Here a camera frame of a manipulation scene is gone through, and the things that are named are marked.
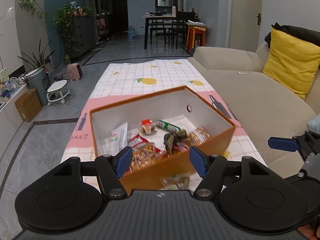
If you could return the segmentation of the small red cap snack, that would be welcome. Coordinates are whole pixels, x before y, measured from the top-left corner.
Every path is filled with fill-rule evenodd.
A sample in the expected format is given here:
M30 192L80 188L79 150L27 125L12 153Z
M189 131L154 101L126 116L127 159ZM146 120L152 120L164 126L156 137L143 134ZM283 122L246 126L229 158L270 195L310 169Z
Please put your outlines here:
M143 135L154 135L157 132L156 124L151 119L142 120L138 129Z

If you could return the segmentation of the peanut crisp snack bag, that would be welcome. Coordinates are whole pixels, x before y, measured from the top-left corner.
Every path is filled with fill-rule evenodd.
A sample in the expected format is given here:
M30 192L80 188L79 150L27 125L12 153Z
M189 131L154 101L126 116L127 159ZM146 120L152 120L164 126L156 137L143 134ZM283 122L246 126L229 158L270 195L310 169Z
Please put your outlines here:
M205 141L207 141L208 139L210 139L211 135L204 129L203 126L193 130L192 132L190 132L185 141L186 144L191 147L191 146L198 146L202 143L204 143Z

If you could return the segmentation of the pink heater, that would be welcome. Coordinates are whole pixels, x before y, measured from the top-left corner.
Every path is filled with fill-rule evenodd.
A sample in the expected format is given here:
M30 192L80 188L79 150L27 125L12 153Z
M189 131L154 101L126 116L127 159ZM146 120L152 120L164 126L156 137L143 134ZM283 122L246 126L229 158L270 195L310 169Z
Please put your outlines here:
M82 78L82 69L79 64L71 63L67 66L67 75L70 80L79 80Z

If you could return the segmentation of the orange cardboard box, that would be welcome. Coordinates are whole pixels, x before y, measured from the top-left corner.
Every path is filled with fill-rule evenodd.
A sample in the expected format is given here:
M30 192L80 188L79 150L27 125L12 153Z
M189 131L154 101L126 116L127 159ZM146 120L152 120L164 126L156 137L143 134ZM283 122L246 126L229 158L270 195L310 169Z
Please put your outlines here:
M203 127L210 138L199 145L205 154L222 155L231 142L236 125L218 111L210 100L213 92L195 92L183 86L146 94L124 101L104 105L90 111L89 116L96 156L106 154L106 141L111 132L128 124L128 137L138 133L142 120L163 120L192 132ZM125 190L156 190L162 187L161 179L179 173L194 173L189 152L178 152L171 157L133 172L120 179Z

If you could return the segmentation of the green clear snack packet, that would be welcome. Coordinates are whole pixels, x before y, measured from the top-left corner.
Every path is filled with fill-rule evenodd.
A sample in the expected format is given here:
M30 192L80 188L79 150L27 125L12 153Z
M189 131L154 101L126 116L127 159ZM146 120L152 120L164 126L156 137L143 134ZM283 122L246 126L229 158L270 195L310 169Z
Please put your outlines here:
M189 173L179 173L171 177L161 179L165 190L187 190L190 184Z

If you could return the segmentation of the green sausage snack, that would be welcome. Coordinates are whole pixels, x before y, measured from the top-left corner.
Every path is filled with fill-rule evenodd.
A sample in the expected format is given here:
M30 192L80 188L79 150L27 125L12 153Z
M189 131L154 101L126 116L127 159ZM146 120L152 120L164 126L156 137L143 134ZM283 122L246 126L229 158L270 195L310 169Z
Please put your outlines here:
M163 129L163 130L172 132L172 133L177 133L181 130L181 128L179 128L178 126L175 126L175 125L170 124L168 122L165 122L163 120L157 120L156 126Z

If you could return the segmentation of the dark drawer cabinet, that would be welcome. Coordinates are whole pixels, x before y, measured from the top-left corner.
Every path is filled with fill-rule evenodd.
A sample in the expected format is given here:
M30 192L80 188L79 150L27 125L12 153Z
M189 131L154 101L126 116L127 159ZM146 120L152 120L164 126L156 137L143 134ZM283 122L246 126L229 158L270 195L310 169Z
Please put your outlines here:
M95 46L94 25L92 16L79 16L73 18L74 35L76 43L70 57L72 59L80 58Z

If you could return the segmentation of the lemon pattern tablecloth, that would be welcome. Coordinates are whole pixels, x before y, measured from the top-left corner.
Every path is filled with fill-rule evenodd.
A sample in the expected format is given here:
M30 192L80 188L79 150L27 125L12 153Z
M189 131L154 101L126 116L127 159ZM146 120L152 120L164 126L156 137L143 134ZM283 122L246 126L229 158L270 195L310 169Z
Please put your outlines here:
M89 116L91 110L130 98L183 86L197 93L213 92L210 96L212 105L236 125L231 142L222 154L223 156L228 160L240 161L243 156L247 155L258 161L263 161L253 142L240 122L229 111L221 96L200 72L185 59L109 65L84 106L79 122L63 154L63 160L70 157L79 157L82 161L93 161L99 157L94 153L90 126L91 118ZM164 136L167 133L171 132L157 127L157 132L154 135L143 135L139 129L137 134L140 134L149 142L153 142L157 148L165 150ZM134 136L127 136L127 143ZM201 179L196 171L187 173L191 175L190 188L195 189Z

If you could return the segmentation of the mixed nuts snack bag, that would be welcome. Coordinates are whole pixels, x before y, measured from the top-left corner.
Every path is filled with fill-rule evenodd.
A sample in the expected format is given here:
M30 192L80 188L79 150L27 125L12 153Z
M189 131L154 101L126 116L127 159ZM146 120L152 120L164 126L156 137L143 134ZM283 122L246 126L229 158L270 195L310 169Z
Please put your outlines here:
M135 172L136 170L155 164L166 156L166 150L157 148L153 142L146 143L133 150L129 171Z

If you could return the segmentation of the light blue cushion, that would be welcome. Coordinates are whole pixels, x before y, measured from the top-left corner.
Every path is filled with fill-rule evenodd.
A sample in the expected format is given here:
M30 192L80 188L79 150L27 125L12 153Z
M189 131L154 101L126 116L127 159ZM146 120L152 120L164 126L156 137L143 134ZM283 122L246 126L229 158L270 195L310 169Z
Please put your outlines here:
M310 132L320 134L320 115L317 115L311 121L309 121L307 123L307 128Z

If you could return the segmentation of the water jug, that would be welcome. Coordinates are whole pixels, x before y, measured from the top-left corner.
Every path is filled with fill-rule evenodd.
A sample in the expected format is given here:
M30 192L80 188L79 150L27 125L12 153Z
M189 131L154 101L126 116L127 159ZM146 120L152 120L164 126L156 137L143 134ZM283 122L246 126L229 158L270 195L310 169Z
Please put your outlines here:
M127 38L132 40L136 36L136 30L133 26L130 26L127 30Z

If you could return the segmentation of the white rolling stool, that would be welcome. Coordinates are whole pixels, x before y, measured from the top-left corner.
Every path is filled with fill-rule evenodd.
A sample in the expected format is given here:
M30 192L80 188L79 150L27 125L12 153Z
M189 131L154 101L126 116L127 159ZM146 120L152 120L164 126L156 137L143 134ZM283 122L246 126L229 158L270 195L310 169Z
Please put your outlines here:
M68 81L56 81L47 89L48 105L51 106L55 102L60 102L64 105L66 103L66 97L69 95L71 95L71 91L68 88Z

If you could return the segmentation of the white long snack packet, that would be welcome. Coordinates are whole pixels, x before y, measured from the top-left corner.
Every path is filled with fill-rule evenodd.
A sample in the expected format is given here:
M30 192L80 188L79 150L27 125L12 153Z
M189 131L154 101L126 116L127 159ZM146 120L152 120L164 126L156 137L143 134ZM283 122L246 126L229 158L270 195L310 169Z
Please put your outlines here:
M127 146L127 127L128 123L125 122L111 131L111 135L104 140L105 154L115 156Z

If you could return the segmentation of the red label snack packet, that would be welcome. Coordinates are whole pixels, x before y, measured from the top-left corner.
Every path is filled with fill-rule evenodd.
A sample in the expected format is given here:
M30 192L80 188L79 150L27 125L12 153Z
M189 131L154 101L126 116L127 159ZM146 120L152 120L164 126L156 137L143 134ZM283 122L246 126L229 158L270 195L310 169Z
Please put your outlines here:
M155 144L153 142L149 142L140 134L137 134L128 141L127 145L130 146L133 151L136 151L144 147L154 146Z

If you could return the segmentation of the brown jerky snack packet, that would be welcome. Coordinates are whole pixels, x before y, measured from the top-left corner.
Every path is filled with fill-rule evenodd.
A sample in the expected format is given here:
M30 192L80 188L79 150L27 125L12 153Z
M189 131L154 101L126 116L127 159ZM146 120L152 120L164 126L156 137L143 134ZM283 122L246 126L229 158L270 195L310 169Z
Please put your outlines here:
M164 136L164 146L169 156L173 155L173 150L184 152L191 147L188 141L188 135L185 129L178 132L167 133Z

